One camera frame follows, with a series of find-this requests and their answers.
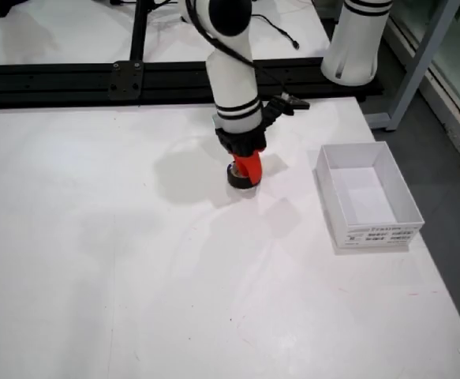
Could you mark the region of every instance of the white cardboard box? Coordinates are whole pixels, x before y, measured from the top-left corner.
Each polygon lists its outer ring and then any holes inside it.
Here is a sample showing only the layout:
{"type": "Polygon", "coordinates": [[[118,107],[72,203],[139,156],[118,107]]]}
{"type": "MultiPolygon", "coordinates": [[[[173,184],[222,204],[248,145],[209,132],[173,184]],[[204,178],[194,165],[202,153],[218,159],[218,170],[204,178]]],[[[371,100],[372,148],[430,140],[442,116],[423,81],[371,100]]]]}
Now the white cardboard box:
{"type": "Polygon", "coordinates": [[[338,247],[408,245],[424,225],[385,142],[324,145],[316,173],[338,247]]]}

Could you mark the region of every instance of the robotic arm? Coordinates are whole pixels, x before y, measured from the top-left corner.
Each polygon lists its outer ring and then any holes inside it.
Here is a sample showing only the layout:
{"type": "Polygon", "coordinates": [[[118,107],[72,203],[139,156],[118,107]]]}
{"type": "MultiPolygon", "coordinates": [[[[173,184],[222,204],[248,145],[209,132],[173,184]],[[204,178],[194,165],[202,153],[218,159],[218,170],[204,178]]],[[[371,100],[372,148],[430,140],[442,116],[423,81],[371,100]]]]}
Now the robotic arm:
{"type": "Polygon", "coordinates": [[[216,134],[234,157],[227,169],[228,181],[239,189],[257,186],[262,175],[259,153],[267,143],[249,43],[252,0],[181,0],[179,4],[183,18],[215,47],[206,64],[217,110],[216,134]]]}

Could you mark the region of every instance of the white table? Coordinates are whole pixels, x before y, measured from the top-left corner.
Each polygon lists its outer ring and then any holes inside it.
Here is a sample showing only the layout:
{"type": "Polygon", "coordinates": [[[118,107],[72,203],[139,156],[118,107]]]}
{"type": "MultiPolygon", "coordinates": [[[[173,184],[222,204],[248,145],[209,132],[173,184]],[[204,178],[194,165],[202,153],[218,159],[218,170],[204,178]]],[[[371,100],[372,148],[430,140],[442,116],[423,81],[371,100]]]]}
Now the white table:
{"type": "MultiPolygon", "coordinates": [[[[0,65],[104,63],[129,59],[135,6],[109,7],[95,0],[29,0],[0,20],[0,65]]],[[[322,57],[329,40],[310,0],[258,0],[262,13],[301,45],[259,19],[252,19],[255,59],[322,57]]],[[[204,61],[212,48],[180,21],[177,7],[148,18],[145,62],[204,61]]]]}
{"type": "Polygon", "coordinates": [[[372,141],[357,102],[281,117],[247,193],[212,111],[0,113],[0,378],[460,378],[421,237],[331,241],[312,167],[372,141]]]}

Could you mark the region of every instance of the black metal rail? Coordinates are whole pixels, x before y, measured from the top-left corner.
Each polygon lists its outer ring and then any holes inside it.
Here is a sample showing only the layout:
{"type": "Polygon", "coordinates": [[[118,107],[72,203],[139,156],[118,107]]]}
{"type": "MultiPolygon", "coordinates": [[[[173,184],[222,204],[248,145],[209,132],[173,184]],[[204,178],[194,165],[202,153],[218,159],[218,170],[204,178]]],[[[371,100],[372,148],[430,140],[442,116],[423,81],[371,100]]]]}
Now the black metal rail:
{"type": "MultiPolygon", "coordinates": [[[[0,109],[212,103],[204,62],[143,63],[148,13],[153,0],[137,0],[130,60],[103,64],[0,66],[0,109]]],[[[320,71],[321,58],[256,61],[300,99],[379,95],[378,80],[343,87],[320,71]]],[[[281,86],[257,73],[262,99],[281,86]]]]}

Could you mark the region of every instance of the black cable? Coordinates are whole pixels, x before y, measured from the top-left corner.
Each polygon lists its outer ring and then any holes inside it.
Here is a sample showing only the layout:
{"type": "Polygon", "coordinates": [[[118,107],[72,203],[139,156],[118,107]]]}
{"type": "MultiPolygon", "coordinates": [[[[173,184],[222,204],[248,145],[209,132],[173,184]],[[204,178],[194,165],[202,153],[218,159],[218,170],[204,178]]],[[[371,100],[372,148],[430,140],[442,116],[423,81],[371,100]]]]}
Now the black cable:
{"type": "MultiPolygon", "coordinates": [[[[125,5],[125,4],[136,4],[137,2],[129,2],[126,0],[115,0],[115,5],[125,5]]],[[[164,0],[163,2],[160,2],[159,4],[154,5],[153,10],[158,9],[161,6],[165,6],[167,4],[178,4],[179,2],[174,2],[172,0],[164,0]]]]}
{"type": "Polygon", "coordinates": [[[196,0],[193,0],[193,3],[191,3],[191,0],[187,0],[185,4],[188,10],[189,18],[191,19],[193,26],[201,34],[201,36],[204,37],[205,40],[207,40],[207,42],[209,42],[217,50],[222,51],[223,53],[230,56],[231,58],[236,59],[239,62],[249,67],[252,67],[253,69],[257,71],[260,71],[261,73],[265,74],[267,77],[270,77],[273,81],[277,82],[281,86],[284,92],[287,92],[286,86],[284,85],[284,83],[282,83],[281,80],[277,79],[272,74],[270,74],[267,70],[262,69],[261,67],[256,65],[254,62],[249,61],[246,57],[239,54],[238,52],[233,50],[231,47],[228,47],[227,45],[219,41],[217,38],[210,37],[208,35],[207,31],[204,29],[203,25],[201,24],[200,19],[198,18],[198,12],[196,11],[196,0]]]}
{"type": "Polygon", "coordinates": [[[275,29],[277,32],[279,32],[280,34],[285,36],[289,41],[291,41],[291,43],[293,44],[293,47],[296,50],[298,50],[300,48],[300,44],[298,43],[298,41],[293,39],[293,37],[291,37],[291,35],[288,32],[286,32],[284,29],[281,29],[280,27],[275,25],[273,22],[271,22],[268,19],[268,17],[264,16],[263,14],[259,14],[259,13],[254,13],[252,16],[253,17],[259,17],[259,18],[263,19],[265,22],[267,22],[273,29],[275,29]]]}

